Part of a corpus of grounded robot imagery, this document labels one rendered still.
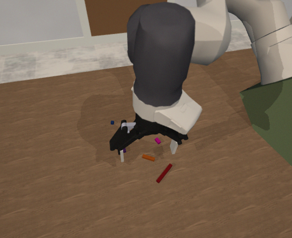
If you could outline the red rod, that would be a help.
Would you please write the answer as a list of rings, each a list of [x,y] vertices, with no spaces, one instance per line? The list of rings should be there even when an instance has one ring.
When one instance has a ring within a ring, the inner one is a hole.
[[[160,181],[163,179],[163,177],[167,174],[167,172],[170,170],[172,167],[171,164],[167,166],[167,168],[163,171],[163,173],[159,176],[159,178],[156,180],[156,182],[160,183]]]

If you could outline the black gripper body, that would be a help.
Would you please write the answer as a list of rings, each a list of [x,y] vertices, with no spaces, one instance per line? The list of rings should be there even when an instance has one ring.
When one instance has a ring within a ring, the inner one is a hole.
[[[134,129],[141,133],[144,130],[150,131],[150,134],[158,134],[157,131],[161,131],[163,129],[166,129],[167,127],[164,125],[161,125],[157,122],[151,122],[145,119],[142,119],[137,113],[136,113],[136,119],[134,120],[136,123],[134,126]]]

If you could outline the orange rod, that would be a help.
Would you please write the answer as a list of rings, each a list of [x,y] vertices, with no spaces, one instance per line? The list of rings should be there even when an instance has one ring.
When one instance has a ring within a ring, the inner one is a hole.
[[[143,154],[142,158],[150,160],[150,161],[153,161],[153,162],[155,160],[155,157],[151,157],[151,156],[148,156],[148,155],[145,155],[145,154]]]

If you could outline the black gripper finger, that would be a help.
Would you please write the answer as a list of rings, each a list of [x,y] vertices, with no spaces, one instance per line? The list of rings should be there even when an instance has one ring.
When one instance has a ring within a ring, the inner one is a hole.
[[[143,138],[145,135],[150,134],[150,131],[144,130],[141,133],[134,129],[135,122],[128,122],[126,120],[121,121],[121,126],[113,135],[110,143],[110,150],[118,150],[118,154],[121,156],[121,162],[124,162],[123,149],[129,146],[137,139]],[[132,129],[132,130],[131,130]]]
[[[171,144],[170,144],[170,149],[171,149],[172,154],[175,154],[178,145],[182,144],[182,141],[181,141],[182,139],[188,140],[187,134],[178,133],[177,131],[169,127],[161,131],[157,131],[157,133],[160,133],[164,136],[168,136],[169,138],[172,139]]]

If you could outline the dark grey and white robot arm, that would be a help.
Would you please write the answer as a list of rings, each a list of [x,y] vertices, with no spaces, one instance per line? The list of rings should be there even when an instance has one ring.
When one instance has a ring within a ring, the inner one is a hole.
[[[292,24],[284,2],[196,1],[197,7],[144,4],[127,23],[127,53],[136,76],[131,88],[134,111],[181,134],[192,129],[202,112],[182,90],[189,65],[207,66],[225,53],[231,41],[228,13],[247,31],[261,85],[292,77]]]

